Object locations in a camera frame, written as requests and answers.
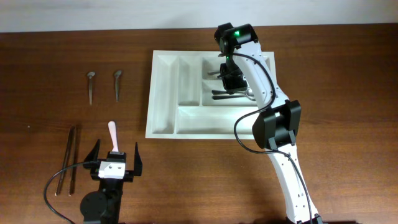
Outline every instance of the robotic arm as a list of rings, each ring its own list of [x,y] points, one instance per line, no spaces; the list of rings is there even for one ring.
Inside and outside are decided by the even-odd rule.
[[[258,108],[267,108],[260,112],[252,127],[257,145],[266,151],[280,151],[290,155],[289,158],[283,154],[268,154],[284,193],[287,218],[292,223],[322,223],[308,196],[312,210],[310,217],[305,186],[300,181],[302,173],[295,143],[301,113],[299,102],[289,101],[276,80],[269,75],[271,71],[262,56],[260,43],[251,25],[233,27],[230,23],[223,24],[218,27],[215,40],[222,55],[226,56],[226,63],[220,66],[220,77],[225,90],[233,94],[250,87]]]

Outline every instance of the white plastic utensil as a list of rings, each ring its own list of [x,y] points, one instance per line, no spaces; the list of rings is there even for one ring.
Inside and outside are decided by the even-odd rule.
[[[116,124],[114,123],[114,121],[110,121],[108,123],[108,128],[109,128],[109,133],[111,133],[111,138],[113,143],[112,152],[119,152],[118,137],[116,136]]]

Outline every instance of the wooden table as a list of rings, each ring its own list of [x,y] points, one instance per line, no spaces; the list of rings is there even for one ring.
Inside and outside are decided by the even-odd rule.
[[[146,139],[153,50],[218,50],[215,29],[107,30],[0,34],[1,223],[61,223],[43,187],[62,166],[71,124],[81,126],[78,160],[97,139],[112,149],[118,123],[127,168],[134,143],[142,177],[124,186],[127,223],[270,223],[285,203],[267,156],[235,140]],[[275,52],[279,85],[302,104],[300,165],[324,220],[398,222],[398,25],[258,27]],[[120,102],[113,72],[123,69]],[[93,106],[87,77],[96,71]],[[255,147],[254,141],[248,141]],[[79,167],[76,194],[48,192],[53,206],[82,222],[81,199],[98,189]]]

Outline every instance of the cable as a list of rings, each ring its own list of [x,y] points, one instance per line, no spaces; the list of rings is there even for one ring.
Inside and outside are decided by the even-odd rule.
[[[62,170],[58,171],[56,174],[54,174],[54,175],[49,179],[49,181],[47,181],[47,183],[46,183],[46,185],[45,185],[45,187],[44,187],[43,196],[44,196],[44,202],[45,202],[45,204],[49,207],[49,209],[50,209],[53,213],[55,213],[55,214],[58,215],[59,217],[63,218],[64,220],[66,220],[66,221],[69,222],[70,224],[75,224],[75,223],[72,222],[69,218],[67,218],[67,217],[65,217],[64,215],[62,215],[61,213],[57,212],[57,211],[53,208],[53,206],[51,206],[50,202],[47,200],[47,189],[48,189],[48,187],[49,187],[51,181],[52,181],[54,178],[56,178],[56,176],[58,176],[59,174],[65,172],[65,171],[67,171],[68,169],[71,169],[71,168],[74,168],[74,167],[77,167],[77,166],[80,166],[80,165],[94,164],[94,163],[98,163],[98,161],[79,162],[79,163],[76,163],[76,164],[72,164],[72,165],[70,165],[70,166],[68,166],[68,167],[65,167],[64,169],[62,169]]]
[[[313,223],[312,223],[311,202],[310,202],[310,196],[309,196],[309,194],[308,194],[307,186],[305,186],[303,177],[300,175],[299,169],[297,168],[297,166],[296,166],[295,162],[293,161],[292,157],[290,156],[290,154],[285,153],[285,152],[281,152],[281,151],[264,151],[264,152],[261,152],[261,151],[256,151],[256,150],[250,149],[250,148],[248,148],[247,146],[245,146],[245,145],[243,144],[243,142],[239,139],[238,132],[237,132],[237,130],[236,130],[236,127],[238,126],[238,123],[239,123],[241,120],[243,120],[244,118],[247,118],[248,116],[254,115],[254,114],[256,114],[256,113],[261,113],[261,112],[265,111],[266,109],[270,108],[271,105],[273,104],[273,102],[275,101],[275,97],[276,97],[275,86],[274,86],[274,83],[272,82],[271,76],[268,74],[266,68],[264,68],[264,66],[261,64],[261,62],[258,61],[258,60],[255,59],[255,58],[253,58],[253,57],[250,57],[250,56],[244,55],[244,54],[238,54],[238,53],[219,54],[218,56],[219,56],[219,57],[224,57],[224,56],[227,56],[227,55],[235,55],[235,56],[239,56],[239,57],[248,58],[248,59],[252,60],[252,61],[254,62],[254,64],[259,65],[260,68],[262,69],[262,71],[266,74],[266,77],[267,77],[267,79],[268,79],[268,81],[269,81],[269,84],[271,85],[271,89],[272,89],[272,92],[271,92],[271,93],[272,93],[272,95],[271,95],[271,101],[270,101],[265,107],[263,107],[263,108],[261,108],[261,109],[259,109],[259,110],[250,112],[250,113],[248,113],[248,114],[245,114],[245,115],[243,115],[242,117],[240,117],[239,119],[236,120],[235,125],[234,125],[234,135],[235,135],[236,140],[238,141],[238,143],[239,143],[245,150],[247,150],[247,151],[249,151],[249,152],[251,152],[251,153],[255,153],[255,154],[275,154],[275,153],[279,153],[279,154],[282,154],[282,155],[286,156],[286,157],[289,159],[289,161],[290,161],[290,162],[292,163],[292,165],[293,165],[293,168],[295,169],[296,174],[298,175],[298,178],[300,179],[301,184],[303,185],[303,189],[304,189],[304,192],[305,192],[305,196],[307,197],[308,211],[310,212],[310,223],[313,224]]]

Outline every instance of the white tray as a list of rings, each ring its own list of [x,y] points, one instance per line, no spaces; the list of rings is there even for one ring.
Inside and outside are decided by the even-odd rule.
[[[219,52],[154,50],[146,138],[234,139],[233,126],[242,115],[257,110],[247,98],[213,100],[212,90],[224,90],[217,75],[225,58]],[[262,53],[275,76],[273,52]],[[241,139],[253,139],[253,115],[238,124]]]

